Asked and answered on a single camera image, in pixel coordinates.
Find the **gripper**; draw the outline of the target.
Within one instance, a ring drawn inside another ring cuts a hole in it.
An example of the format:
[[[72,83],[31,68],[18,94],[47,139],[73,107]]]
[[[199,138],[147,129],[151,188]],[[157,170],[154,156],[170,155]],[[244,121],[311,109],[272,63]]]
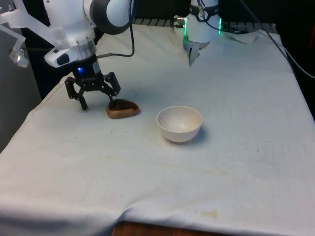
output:
[[[83,96],[85,88],[83,85],[78,84],[76,79],[97,78],[98,90],[109,96],[109,108],[116,107],[116,100],[114,97],[116,97],[121,90],[120,84],[114,72],[109,72],[106,75],[102,74],[96,54],[84,60],[72,62],[70,68],[74,78],[68,77],[64,82],[67,94],[70,99],[79,101],[83,111],[88,109],[88,105]],[[79,86],[80,89],[78,92],[75,90],[74,85]]]

